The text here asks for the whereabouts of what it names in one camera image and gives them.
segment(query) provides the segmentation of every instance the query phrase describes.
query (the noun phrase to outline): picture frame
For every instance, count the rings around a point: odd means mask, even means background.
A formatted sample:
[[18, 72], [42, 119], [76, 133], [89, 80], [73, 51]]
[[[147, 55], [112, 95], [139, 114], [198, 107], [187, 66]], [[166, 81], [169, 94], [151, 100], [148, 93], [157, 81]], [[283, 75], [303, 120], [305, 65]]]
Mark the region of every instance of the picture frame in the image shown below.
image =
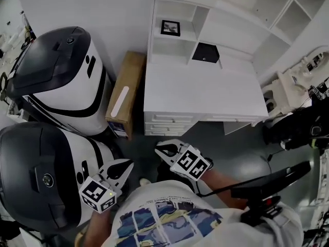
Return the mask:
[[180, 37], [180, 23], [162, 20], [161, 34]]

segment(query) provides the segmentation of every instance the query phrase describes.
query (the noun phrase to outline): cardboard box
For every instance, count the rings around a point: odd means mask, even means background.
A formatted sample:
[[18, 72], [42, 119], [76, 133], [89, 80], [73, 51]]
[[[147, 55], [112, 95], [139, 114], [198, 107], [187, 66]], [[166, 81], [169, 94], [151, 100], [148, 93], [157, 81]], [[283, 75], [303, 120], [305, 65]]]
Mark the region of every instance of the cardboard box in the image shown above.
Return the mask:
[[132, 111], [140, 79], [144, 73], [146, 55], [128, 51], [109, 101], [106, 120], [119, 137], [132, 139]]

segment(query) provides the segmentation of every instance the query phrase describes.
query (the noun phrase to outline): shoe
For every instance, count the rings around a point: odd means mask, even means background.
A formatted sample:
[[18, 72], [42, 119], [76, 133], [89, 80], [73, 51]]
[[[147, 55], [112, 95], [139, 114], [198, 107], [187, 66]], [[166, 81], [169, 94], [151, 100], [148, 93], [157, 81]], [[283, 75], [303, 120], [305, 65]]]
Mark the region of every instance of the shoe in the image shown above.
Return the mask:
[[280, 142], [280, 146], [283, 150], [286, 150], [286, 143], [284, 141]]
[[140, 178], [139, 179], [139, 185], [141, 187], [146, 186], [146, 185], [150, 185], [150, 184], [152, 184], [152, 182], [148, 179], [145, 179], [145, 178]]

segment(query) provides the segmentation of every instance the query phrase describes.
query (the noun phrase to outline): desk drawer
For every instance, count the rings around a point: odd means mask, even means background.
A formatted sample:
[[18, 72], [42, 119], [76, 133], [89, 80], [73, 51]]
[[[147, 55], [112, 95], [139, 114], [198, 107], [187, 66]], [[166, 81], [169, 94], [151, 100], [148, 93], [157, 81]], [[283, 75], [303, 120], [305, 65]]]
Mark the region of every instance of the desk drawer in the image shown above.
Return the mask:
[[157, 135], [157, 136], [182, 136], [185, 132], [178, 131], [145, 131], [145, 135]]
[[189, 130], [193, 124], [190, 125], [178, 125], [176, 123], [145, 123], [146, 131], [183, 131]]
[[237, 115], [216, 115], [216, 114], [206, 114], [202, 121], [235, 121], [235, 122], [254, 122], [258, 120], [256, 116], [237, 116]]
[[199, 116], [195, 114], [175, 113], [149, 113], [145, 112], [145, 122], [148, 123], [172, 123], [172, 124], [193, 124], [198, 121]]

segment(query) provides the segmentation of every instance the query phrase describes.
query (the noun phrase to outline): white wall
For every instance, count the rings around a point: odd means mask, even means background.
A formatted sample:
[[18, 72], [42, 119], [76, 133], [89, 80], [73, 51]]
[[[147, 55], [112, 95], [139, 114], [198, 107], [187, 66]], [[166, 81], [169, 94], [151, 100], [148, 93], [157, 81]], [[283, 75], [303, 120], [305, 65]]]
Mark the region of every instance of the white wall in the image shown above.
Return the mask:
[[104, 65], [119, 71], [127, 50], [147, 52], [152, 0], [21, 0], [36, 36], [64, 26], [90, 32]]
[[259, 76], [260, 84], [266, 84], [277, 71], [287, 70], [315, 48], [326, 45], [329, 45], [329, 0], [324, 2], [312, 22], [304, 29], [292, 47], [271, 69]]
[[0, 34], [6, 33], [12, 35], [16, 32], [17, 26], [23, 26], [22, 5], [20, 0], [0, 0]]

